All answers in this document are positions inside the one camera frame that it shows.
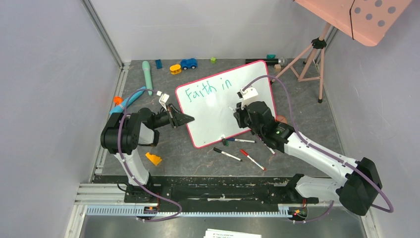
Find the green marker cap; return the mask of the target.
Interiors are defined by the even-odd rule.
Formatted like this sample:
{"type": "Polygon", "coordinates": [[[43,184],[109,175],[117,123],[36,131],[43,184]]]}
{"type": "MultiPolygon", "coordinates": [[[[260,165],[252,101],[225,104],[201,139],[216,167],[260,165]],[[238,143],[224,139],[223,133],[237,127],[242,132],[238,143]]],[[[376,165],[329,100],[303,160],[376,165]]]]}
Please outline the green marker cap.
{"type": "Polygon", "coordinates": [[[228,141],[225,138],[223,138],[221,141],[224,146],[228,146],[228,141]]]}

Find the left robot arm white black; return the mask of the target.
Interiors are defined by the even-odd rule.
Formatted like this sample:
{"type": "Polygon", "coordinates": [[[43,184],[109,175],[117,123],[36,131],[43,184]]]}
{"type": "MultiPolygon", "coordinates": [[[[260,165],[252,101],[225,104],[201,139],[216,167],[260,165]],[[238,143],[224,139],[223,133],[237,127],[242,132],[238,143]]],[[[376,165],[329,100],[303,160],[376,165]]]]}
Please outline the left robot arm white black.
{"type": "Polygon", "coordinates": [[[137,188],[137,196],[150,202],[156,189],[149,185],[150,173],[145,168],[138,146],[154,147],[159,142],[158,128],[171,126],[178,128],[193,122],[193,116],[182,113],[173,104],[168,104],[160,112],[141,108],[136,113],[113,113],[100,136],[101,146],[119,161],[127,177],[128,184],[137,188]]]}

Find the pink framed whiteboard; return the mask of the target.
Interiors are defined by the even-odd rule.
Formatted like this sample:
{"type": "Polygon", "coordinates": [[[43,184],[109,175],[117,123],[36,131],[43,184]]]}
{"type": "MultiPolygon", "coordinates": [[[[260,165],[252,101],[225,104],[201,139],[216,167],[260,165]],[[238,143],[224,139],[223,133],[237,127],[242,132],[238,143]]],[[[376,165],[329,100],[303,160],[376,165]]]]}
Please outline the pink framed whiteboard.
{"type": "Polygon", "coordinates": [[[175,95],[182,113],[195,120],[187,124],[193,146],[197,149],[220,142],[249,131],[239,128],[233,111],[240,99],[237,92],[251,83],[259,96],[276,115],[275,102],[268,78],[257,82],[259,76],[268,75],[266,63],[262,60],[236,67],[222,73],[178,86],[175,95]]]}

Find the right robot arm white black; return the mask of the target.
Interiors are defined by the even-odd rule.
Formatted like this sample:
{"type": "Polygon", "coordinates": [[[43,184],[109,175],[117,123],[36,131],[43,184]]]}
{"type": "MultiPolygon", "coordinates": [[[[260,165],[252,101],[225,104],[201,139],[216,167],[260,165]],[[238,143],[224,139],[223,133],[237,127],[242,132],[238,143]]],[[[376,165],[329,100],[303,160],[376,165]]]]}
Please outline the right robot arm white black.
{"type": "Polygon", "coordinates": [[[233,116],[240,128],[249,128],[270,149],[301,159],[329,176],[294,175],[286,188],[290,201],[299,202],[303,198],[338,201],[359,216],[374,207],[382,183],[372,160],[364,157],[358,161],[313,142],[294,127],[277,121],[262,101],[247,106],[237,103],[233,116]]]}

